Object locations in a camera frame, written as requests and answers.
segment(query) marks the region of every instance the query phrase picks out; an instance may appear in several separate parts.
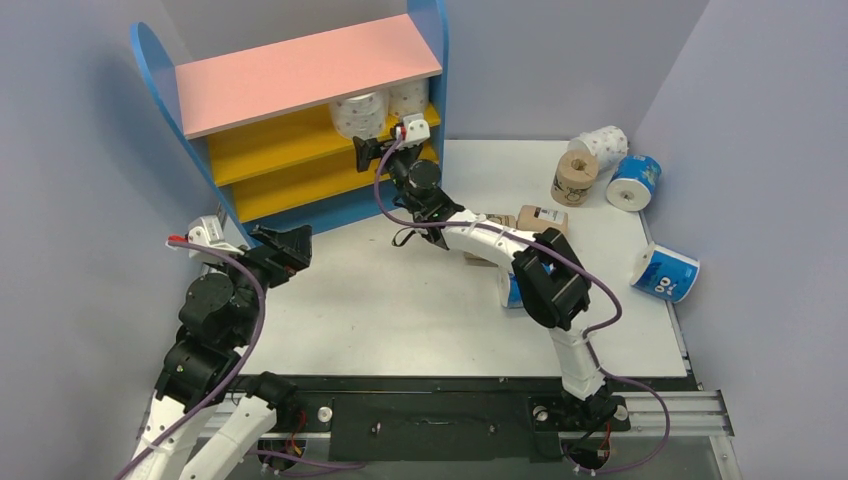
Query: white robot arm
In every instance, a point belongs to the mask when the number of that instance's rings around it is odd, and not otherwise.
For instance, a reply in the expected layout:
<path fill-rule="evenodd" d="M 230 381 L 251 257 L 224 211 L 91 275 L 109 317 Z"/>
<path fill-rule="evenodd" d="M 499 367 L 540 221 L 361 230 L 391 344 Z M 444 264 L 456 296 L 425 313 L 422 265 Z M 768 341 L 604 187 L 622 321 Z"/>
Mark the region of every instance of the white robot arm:
<path fill-rule="evenodd" d="M 541 244 L 579 265 L 565 237 L 554 229 L 534 234 L 504 227 L 454 203 L 438 186 L 439 167 L 418 158 L 421 143 L 429 138 L 422 117 L 404 118 L 403 124 L 392 130 L 392 136 L 388 142 L 354 138 L 357 167 L 364 170 L 370 161 L 384 157 L 400 138 L 385 163 L 398 191 L 394 205 L 412 214 L 416 231 L 428 242 L 446 250 L 473 253 L 513 272 L 528 314 L 550 332 L 563 390 L 587 407 L 588 417 L 611 412 L 615 406 L 604 375 L 593 361 L 583 332 L 571 328 L 574 316 L 588 308 L 590 283 L 544 251 L 521 242 Z"/>
<path fill-rule="evenodd" d="M 506 238 L 503 233 L 496 233 L 496 230 L 505 230 L 515 236 L 535 241 L 532 232 L 504 227 L 486 220 L 485 215 L 478 215 L 470 210 L 457 212 L 447 221 L 472 224 L 471 227 L 445 227 L 442 235 L 447 248 L 473 253 L 510 271 L 513 269 L 515 255 L 526 251 L 527 245 Z M 490 225 L 492 228 L 482 228 L 481 225 Z M 554 327 L 548 331 L 559 359 L 563 389 L 579 400 L 585 400 L 601 388 L 604 376 L 592 361 L 582 330 Z"/>
<path fill-rule="evenodd" d="M 311 227 L 276 232 L 257 227 L 259 247 L 242 250 L 226 243 L 214 216 L 189 226 L 184 241 L 238 257 L 263 290 L 288 281 L 311 261 Z M 235 348 L 247 344 L 256 322 L 258 295 L 238 269 L 219 265 L 217 257 L 192 251 L 192 258 L 216 270 L 195 280 L 180 309 L 183 326 L 167 353 L 156 382 L 149 416 L 134 457 L 147 455 L 123 477 L 130 480 L 223 480 L 251 446 L 278 423 L 294 418 L 296 387 L 265 372 L 251 379 L 245 396 L 226 423 L 186 464 L 201 430 L 223 400 L 219 395 L 158 445 L 163 432 L 195 408 L 232 371 L 240 359 Z"/>

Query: gray wall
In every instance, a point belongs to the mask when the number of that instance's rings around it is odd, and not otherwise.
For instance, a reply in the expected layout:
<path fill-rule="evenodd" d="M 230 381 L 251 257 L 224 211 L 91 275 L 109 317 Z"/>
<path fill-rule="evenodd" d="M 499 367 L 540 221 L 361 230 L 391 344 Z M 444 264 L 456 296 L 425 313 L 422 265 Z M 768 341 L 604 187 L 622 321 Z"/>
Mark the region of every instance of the gray wall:
<path fill-rule="evenodd" d="M 678 314 L 746 480 L 845 478 L 848 2 L 712 0 L 635 148 L 659 242 L 701 258 Z"/>
<path fill-rule="evenodd" d="M 448 136 L 632 134 L 708 0 L 445 0 Z M 406 10 L 405 0 L 163 0 L 195 58 Z"/>
<path fill-rule="evenodd" d="M 195 59 L 406 12 L 406 0 L 162 0 Z"/>
<path fill-rule="evenodd" d="M 214 202 L 138 75 L 137 20 L 187 58 L 154 0 L 0 6 L 3 478 L 117 472 L 199 271 L 164 241 Z"/>

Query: white table surface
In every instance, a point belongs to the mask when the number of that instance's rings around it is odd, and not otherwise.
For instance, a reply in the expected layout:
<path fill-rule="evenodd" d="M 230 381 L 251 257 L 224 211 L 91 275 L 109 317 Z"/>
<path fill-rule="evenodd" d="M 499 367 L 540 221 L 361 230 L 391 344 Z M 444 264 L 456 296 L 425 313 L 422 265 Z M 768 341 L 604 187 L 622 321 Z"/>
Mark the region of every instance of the white table surface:
<path fill-rule="evenodd" d="M 665 303 L 628 284 L 647 241 L 638 214 L 604 198 L 609 173 L 579 208 L 551 199 L 566 144 L 447 141 L 444 189 L 481 213 L 517 215 L 524 204 L 567 211 L 569 242 L 624 306 L 622 320 L 592 338 L 604 366 L 633 377 L 685 376 Z M 373 217 L 316 235 L 312 265 L 269 292 L 265 329 L 243 373 L 559 376 L 548 332 L 523 310 L 500 306 L 494 267 L 470 264 L 460 252 L 420 238 L 392 247 L 398 228 Z M 577 326 L 613 314 L 600 289 L 590 297 Z"/>

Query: toilet paper roll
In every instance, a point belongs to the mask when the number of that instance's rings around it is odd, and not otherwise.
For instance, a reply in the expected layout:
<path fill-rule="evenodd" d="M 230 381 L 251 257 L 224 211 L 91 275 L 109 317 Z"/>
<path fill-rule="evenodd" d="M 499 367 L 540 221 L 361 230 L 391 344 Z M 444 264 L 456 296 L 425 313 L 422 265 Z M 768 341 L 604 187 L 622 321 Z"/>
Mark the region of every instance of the toilet paper roll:
<path fill-rule="evenodd" d="M 330 103 L 330 116 L 345 138 L 374 138 L 386 128 L 388 105 L 383 92 L 371 92 Z"/>
<path fill-rule="evenodd" d="M 515 274 L 506 268 L 498 269 L 498 296 L 501 306 L 505 308 L 524 306 L 524 302 L 521 301 L 521 292 L 518 291 L 518 283 L 515 281 Z"/>
<path fill-rule="evenodd" d="M 429 103 L 430 89 L 426 78 L 389 88 L 389 114 L 398 119 L 414 113 L 424 113 Z"/>
<path fill-rule="evenodd" d="M 589 188 L 598 178 L 598 161 L 588 150 L 571 150 L 559 159 L 551 197 L 558 203 L 577 207 L 586 201 Z"/>
<path fill-rule="evenodd" d="M 567 150 L 588 150 L 598 160 L 601 172 L 612 168 L 627 155 L 627 136 L 613 125 L 584 132 L 568 142 Z"/>
<path fill-rule="evenodd" d="M 677 303 L 692 290 L 701 262 L 651 242 L 633 267 L 630 285 Z"/>
<path fill-rule="evenodd" d="M 607 200 L 625 212 L 638 212 L 650 203 L 661 174 L 662 168 L 653 158 L 627 156 L 607 185 Z"/>

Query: wire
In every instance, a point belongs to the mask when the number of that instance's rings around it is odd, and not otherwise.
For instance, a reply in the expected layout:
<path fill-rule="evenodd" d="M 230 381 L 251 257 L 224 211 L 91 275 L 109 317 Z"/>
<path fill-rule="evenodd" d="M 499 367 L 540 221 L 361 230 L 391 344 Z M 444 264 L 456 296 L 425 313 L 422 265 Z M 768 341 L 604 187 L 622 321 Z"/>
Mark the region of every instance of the wire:
<path fill-rule="evenodd" d="M 397 223 L 398 225 L 401 225 L 401 226 L 404 226 L 404 227 L 411 227 L 411 228 L 470 227 L 472 225 L 471 222 L 408 222 L 406 220 L 402 220 L 400 218 L 395 217 L 394 215 L 392 215 L 386 209 L 386 206 L 383 204 L 382 198 L 380 198 L 380 177 L 383 175 L 383 170 L 386 167 L 386 163 L 388 162 L 389 157 L 392 155 L 392 153 L 395 152 L 395 150 L 397 150 L 397 147 L 400 146 L 400 143 L 402 141 L 403 141 L 403 136 L 398 135 L 398 138 L 386 150 L 386 152 L 383 154 L 383 158 L 380 159 L 380 163 L 377 165 L 377 171 L 374 175 L 373 187 L 374 187 L 374 199 L 377 201 L 377 206 L 380 208 L 380 212 L 382 212 L 383 215 L 385 215 L 386 218 L 388 218 L 392 222 Z M 629 378 L 619 377 L 617 375 L 613 375 L 612 373 L 610 373 L 606 369 L 604 369 L 601 366 L 601 361 L 600 361 L 600 359 L 598 359 L 598 354 L 595 352 L 595 348 L 592 346 L 592 343 L 589 341 L 589 334 L 590 333 L 598 331 L 602 328 L 609 327 L 610 325 L 613 325 L 615 322 L 617 322 L 621 319 L 621 314 L 622 314 L 621 302 L 618 300 L 618 297 L 615 296 L 615 293 L 613 293 L 612 289 L 610 289 L 598 277 L 587 272 L 586 270 L 584 270 L 583 268 L 581 268 L 579 265 L 575 264 L 574 262 L 571 262 L 570 260 L 566 259 L 565 257 L 560 255 L 559 253 L 557 253 L 553 249 L 548 248 L 548 247 L 546 247 L 546 246 L 544 246 L 540 243 L 536 243 L 532 240 L 528 240 L 528 239 L 519 237 L 517 235 L 514 235 L 514 234 L 510 233 L 509 231 L 507 231 L 503 226 L 495 226 L 495 225 L 489 225 L 489 224 L 486 224 L 486 223 L 478 223 L 478 224 L 475 225 L 475 228 L 482 228 L 482 229 L 485 229 L 485 230 L 489 230 L 491 232 L 501 234 L 504 237 L 509 238 L 510 240 L 514 240 L 516 242 L 522 243 L 522 244 L 527 245 L 529 247 L 533 247 L 536 250 L 539 250 L 541 252 L 544 252 L 544 253 L 550 255 L 551 257 L 553 257 L 559 263 L 561 263 L 561 264 L 565 265 L 566 267 L 570 268 L 571 270 L 577 272 L 580 276 L 582 276 L 586 280 L 589 280 L 590 282 L 594 283 L 598 288 L 601 289 L 601 291 L 603 291 L 609 297 L 610 301 L 612 301 L 613 306 L 615 306 L 615 315 L 613 315 L 612 318 L 610 318 L 609 320 L 607 320 L 605 322 L 598 323 L 596 325 L 592 325 L 591 327 L 589 327 L 589 328 L 587 328 L 586 330 L 583 331 L 583 339 L 586 340 L 586 347 L 589 350 L 589 354 L 591 355 L 592 361 L 595 363 L 595 366 L 598 368 L 598 371 L 601 372 L 601 374 L 603 374 L 605 377 L 607 377 L 611 380 L 615 380 L 615 381 L 618 381 L 618 382 L 621 382 L 621 383 L 626 383 L 628 385 L 632 385 L 636 388 L 644 390 L 644 391 L 650 393 L 654 398 L 657 399 L 657 401 L 660 403 L 660 406 L 663 409 L 663 415 L 665 416 L 665 431 L 663 432 L 662 439 L 657 444 L 657 446 L 654 448 L 654 450 L 651 451 L 651 453 L 649 453 L 648 455 L 646 455 L 645 458 L 643 458 L 642 460 L 638 460 L 638 461 L 633 462 L 633 463 L 628 464 L 628 465 L 623 465 L 623 466 L 611 468 L 611 469 L 608 469 L 608 470 L 602 470 L 602 471 L 599 471 L 599 472 L 595 472 L 594 470 L 589 470 L 589 469 L 583 468 L 579 465 L 577 467 L 580 471 L 592 473 L 593 475 L 595 475 L 595 474 L 610 474 L 610 473 L 624 472 L 624 471 L 642 466 L 645 463 L 651 461 L 654 457 L 657 456 L 657 454 L 660 453 L 660 451 L 662 451 L 663 448 L 665 448 L 665 445 L 668 443 L 668 437 L 669 437 L 669 434 L 671 433 L 671 415 L 668 412 L 668 405 L 666 405 L 665 400 L 663 400 L 663 398 L 660 396 L 660 394 L 657 393 L 653 388 L 649 387 L 648 385 L 645 385 L 644 383 L 641 383 L 641 382 L 637 382 L 636 380 L 632 380 L 632 379 L 629 379 Z"/>
<path fill-rule="evenodd" d="M 127 465 L 122 468 L 120 472 L 118 472 L 118 474 L 115 476 L 115 480 L 121 480 L 125 476 L 127 476 L 136 466 L 138 466 L 139 463 L 141 463 L 145 458 L 147 458 L 148 455 L 150 455 L 154 447 L 161 444 L 166 438 L 176 432 L 177 429 L 185 425 L 186 422 L 188 422 L 192 419 L 192 417 L 197 415 L 198 412 L 206 408 L 206 406 L 209 405 L 209 403 L 211 403 L 212 400 L 214 400 L 218 395 L 220 395 L 221 392 L 227 390 L 227 387 L 239 374 L 242 367 L 244 367 L 244 364 L 247 363 L 247 360 L 253 353 L 254 348 L 256 348 L 256 344 L 259 341 L 259 336 L 262 334 L 262 327 L 265 324 L 265 292 L 262 290 L 262 285 L 259 283 L 259 280 L 257 280 L 257 278 L 253 275 L 253 273 L 250 272 L 250 270 L 247 269 L 247 267 L 245 267 L 232 257 L 229 257 L 228 255 L 223 254 L 213 248 L 207 248 L 200 245 L 195 245 L 193 243 L 188 243 L 185 241 L 185 239 L 182 239 L 180 237 L 172 236 L 168 238 L 167 245 L 172 247 L 187 248 L 189 250 L 196 250 L 198 252 L 203 252 L 208 255 L 212 255 L 213 257 L 221 260 L 222 262 L 232 266 L 233 268 L 238 270 L 239 273 L 244 275 L 245 278 L 247 278 L 247 281 L 250 282 L 250 285 L 256 291 L 256 300 L 259 304 L 259 310 L 256 313 L 256 326 L 253 329 L 253 334 L 250 337 L 250 343 L 248 344 L 244 355 L 242 355 L 239 361 L 236 362 L 235 366 L 233 366 L 233 369 L 230 370 L 230 373 L 228 373 L 223 379 L 221 379 L 220 382 L 218 382 L 218 385 L 213 388 L 211 392 L 209 392 L 209 395 L 204 397 L 203 400 L 201 400 L 197 405 L 194 406 L 194 408 L 186 412 L 185 415 L 183 415 L 179 420 L 174 422 L 174 424 L 168 427 L 168 429 L 166 429 L 164 432 L 162 432 L 161 435 L 156 437 L 156 440 L 153 440 L 153 442 L 151 442 L 151 444 L 147 448 L 142 450 L 138 455 L 135 456 L 135 458 L 130 460 L 130 462 L 127 463 Z"/>
<path fill-rule="evenodd" d="M 250 450 L 245 453 L 245 455 L 259 455 L 259 456 L 268 456 L 268 457 L 276 457 L 282 458 L 283 460 L 288 460 L 290 462 L 302 463 L 304 465 L 311 465 L 313 467 L 326 468 L 328 470 L 359 470 L 360 468 L 365 467 L 364 463 L 329 463 L 322 462 L 319 460 L 308 460 L 306 458 L 296 457 L 294 455 L 289 455 L 283 452 L 275 452 L 273 450 Z"/>
<path fill-rule="evenodd" d="M 604 441 L 601 442 L 601 446 L 598 447 L 598 450 L 603 450 L 604 445 L 609 443 L 609 437 L 610 437 L 611 434 L 612 434 L 612 422 L 610 421 L 610 422 L 607 422 L 607 436 L 604 437 Z"/>
<path fill-rule="evenodd" d="M 297 456 L 300 457 L 303 456 L 303 451 L 300 449 L 300 447 L 297 446 L 296 443 L 294 443 L 294 436 L 300 433 L 300 431 L 303 430 L 303 427 L 306 426 L 306 412 L 301 410 L 298 417 L 300 418 L 300 423 L 298 423 L 297 428 L 295 428 L 291 435 L 289 435 L 288 444 L 291 449 L 294 450 Z"/>

